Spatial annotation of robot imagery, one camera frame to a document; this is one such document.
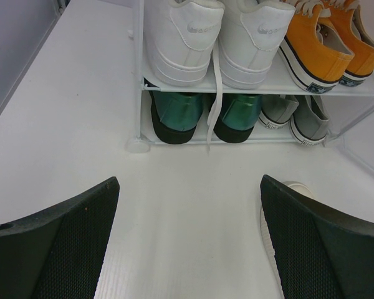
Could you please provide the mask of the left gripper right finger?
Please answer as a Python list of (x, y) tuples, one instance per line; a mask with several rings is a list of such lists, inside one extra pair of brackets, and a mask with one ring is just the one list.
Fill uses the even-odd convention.
[(374, 223), (268, 175), (260, 190), (281, 298), (374, 298)]

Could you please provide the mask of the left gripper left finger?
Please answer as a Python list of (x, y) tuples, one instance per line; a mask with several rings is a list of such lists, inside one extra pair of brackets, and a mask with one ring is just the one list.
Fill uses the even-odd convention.
[(117, 210), (115, 177), (0, 225), (0, 298), (93, 298)]

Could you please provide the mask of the beige sneaker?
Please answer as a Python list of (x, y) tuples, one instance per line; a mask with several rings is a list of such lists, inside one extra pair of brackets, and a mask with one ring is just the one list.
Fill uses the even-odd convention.
[[(301, 195), (304, 195), (310, 199), (315, 199), (311, 190), (302, 183), (290, 181), (290, 182), (284, 182), (284, 184)], [(266, 218), (264, 215), (263, 207), (261, 208), (261, 213), (260, 213), (260, 229), (261, 229), (262, 242), (263, 242), (267, 257), (269, 259), (269, 263), (273, 269), (273, 272), (277, 275), (278, 269), (277, 269), (276, 258), (275, 258), (276, 253), (272, 245), (271, 236), (270, 236), (269, 228), (268, 228)]]

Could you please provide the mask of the grey canvas sneaker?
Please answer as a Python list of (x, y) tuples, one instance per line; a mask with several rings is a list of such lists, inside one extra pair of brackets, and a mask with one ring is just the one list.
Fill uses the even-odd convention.
[(298, 106), (295, 95), (263, 95), (259, 122), (268, 130), (283, 128)]
[(302, 146), (321, 144), (327, 136), (330, 123), (322, 98), (317, 95), (296, 95), (294, 99), (299, 105), (289, 122), (292, 136)]

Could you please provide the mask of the green loafer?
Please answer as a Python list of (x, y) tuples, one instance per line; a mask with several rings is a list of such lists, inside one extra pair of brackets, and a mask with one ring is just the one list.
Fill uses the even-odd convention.
[(202, 93), (151, 91), (151, 120), (157, 137), (170, 145), (192, 139), (204, 110)]
[(226, 93), (218, 120), (216, 136), (226, 143), (243, 143), (251, 135), (259, 119), (262, 95)]

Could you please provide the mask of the orange canvas sneaker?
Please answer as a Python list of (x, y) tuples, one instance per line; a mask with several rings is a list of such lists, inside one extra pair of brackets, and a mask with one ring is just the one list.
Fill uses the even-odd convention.
[(323, 94), (340, 81), (354, 53), (332, 24), (322, 1), (284, 1), (295, 8), (279, 53), (301, 89)]
[(374, 71), (374, 40), (363, 25), (360, 2), (329, 0), (323, 4), (330, 10), (329, 19), (339, 36), (354, 54), (340, 79), (340, 84), (356, 87)]

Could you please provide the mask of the white sneaker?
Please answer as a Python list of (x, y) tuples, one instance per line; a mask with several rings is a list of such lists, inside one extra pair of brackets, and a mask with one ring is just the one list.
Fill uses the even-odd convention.
[(226, 93), (253, 94), (266, 78), (295, 8), (280, 1), (224, 1), (212, 59), (216, 94), (207, 120), (211, 143)]
[(146, 52), (159, 80), (177, 87), (202, 81), (224, 10), (220, 1), (145, 1)]

